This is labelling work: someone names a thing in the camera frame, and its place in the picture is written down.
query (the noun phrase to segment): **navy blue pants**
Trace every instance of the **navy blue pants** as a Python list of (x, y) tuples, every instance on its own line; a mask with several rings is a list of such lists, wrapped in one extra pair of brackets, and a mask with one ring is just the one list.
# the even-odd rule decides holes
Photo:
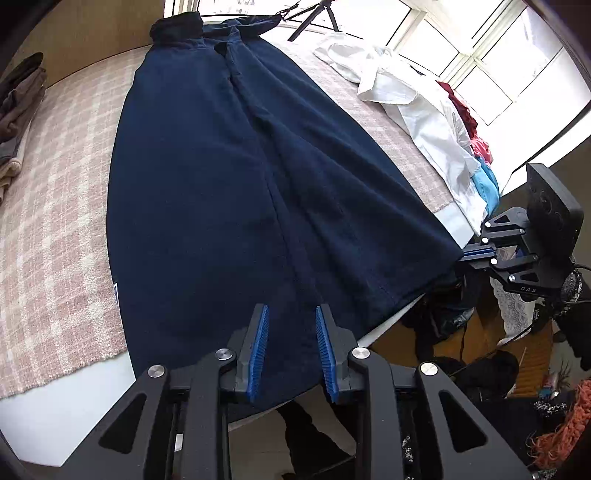
[(113, 151), (107, 239), (136, 374), (190, 365), (269, 305), (266, 408), (321, 377), (314, 308), (368, 333), (446, 273), (455, 241), (375, 141), (259, 35), (159, 20)]

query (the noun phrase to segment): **black fabric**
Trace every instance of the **black fabric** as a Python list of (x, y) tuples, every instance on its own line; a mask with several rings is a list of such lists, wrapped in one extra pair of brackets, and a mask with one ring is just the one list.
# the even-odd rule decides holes
[(260, 39), (280, 16), (159, 20), (113, 149), (107, 240), (136, 374), (269, 305), (258, 406), (321, 378), (314, 309), (357, 337), (462, 252), (373, 139)]
[[(579, 300), (591, 299), (591, 290), (583, 280)], [(563, 315), (555, 315), (554, 320), (566, 335), (575, 357), (581, 359), (581, 369), (591, 369), (591, 303), (573, 305)]]
[(530, 457), (528, 442), (543, 433), (540, 416), (534, 408), (535, 400), (506, 398), (474, 403), (525, 465), (534, 461)]
[(515, 355), (503, 350), (491, 358), (477, 360), (461, 371), (466, 364), (454, 358), (436, 356), (427, 360), (453, 377), (458, 388), (472, 402), (505, 398), (519, 374), (519, 362)]
[(415, 354), (420, 362), (433, 356), (433, 345), (442, 342), (465, 327), (472, 316), (488, 275), (471, 268), (439, 282), (402, 317), (402, 323), (415, 331)]
[(19, 83), (41, 66), (43, 53), (37, 52), (24, 59), (0, 82), (0, 104)]

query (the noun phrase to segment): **red clothing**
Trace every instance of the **red clothing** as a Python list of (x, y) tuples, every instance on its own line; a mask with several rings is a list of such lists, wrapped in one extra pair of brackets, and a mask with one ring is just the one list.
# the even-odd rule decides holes
[(478, 134), (474, 134), (474, 138), (472, 138), (472, 149), (474, 150), (474, 155), (484, 158), (487, 165), (492, 163), (492, 155), (488, 149), (488, 143), (481, 139)]
[(456, 107), (457, 113), (460, 114), (460, 117), (464, 122), (466, 130), (468, 130), (468, 137), (473, 138), (474, 135), (476, 135), (476, 127), (478, 127), (478, 123), (476, 122), (476, 120), (474, 120), (474, 118), (472, 118), (472, 115), (470, 115), (470, 109), (464, 104), (464, 102), (462, 102), (458, 97), (456, 97), (456, 94), (454, 93), (452, 87), (450, 87), (449, 83), (437, 83), (441, 85), (441, 87), (448, 93), (449, 99)]

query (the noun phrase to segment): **metal screw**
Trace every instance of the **metal screw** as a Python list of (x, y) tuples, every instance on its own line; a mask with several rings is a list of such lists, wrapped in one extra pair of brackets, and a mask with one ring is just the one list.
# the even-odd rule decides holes
[(152, 378), (162, 377), (166, 369), (162, 365), (152, 365), (148, 368), (148, 375)]
[(216, 358), (218, 360), (230, 360), (234, 356), (234, 352), (232, 352), (229, 348), (220, 348), (216, 352)]
[(369, 350), (362, 346), (358, 346), (357, 348), (353, 348), (351, 351), (355, 358), (359, 358), (359, 360), (363, 360), (364, 358), (369, 357)]
[(423, 372), (425, 375), (428, 375), (429, 377), (435, 375), (438, 370), (439, 369), (437, 368), (437, 365), (432, 364), (431, 362), (425, 362), (421, 364), (421, 372)]

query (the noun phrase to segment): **pink clothing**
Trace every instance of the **pink clothing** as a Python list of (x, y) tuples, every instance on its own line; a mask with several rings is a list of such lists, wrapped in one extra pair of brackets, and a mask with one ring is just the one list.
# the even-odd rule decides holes
[(472, 148), (474, 149), (474, 155), (479, 155), (484, 158), (487, 165), (492, 164), (491, 151), (488, 149), (488, 143), (481, 139), (478, 134), (475, 134), (471, 140)]

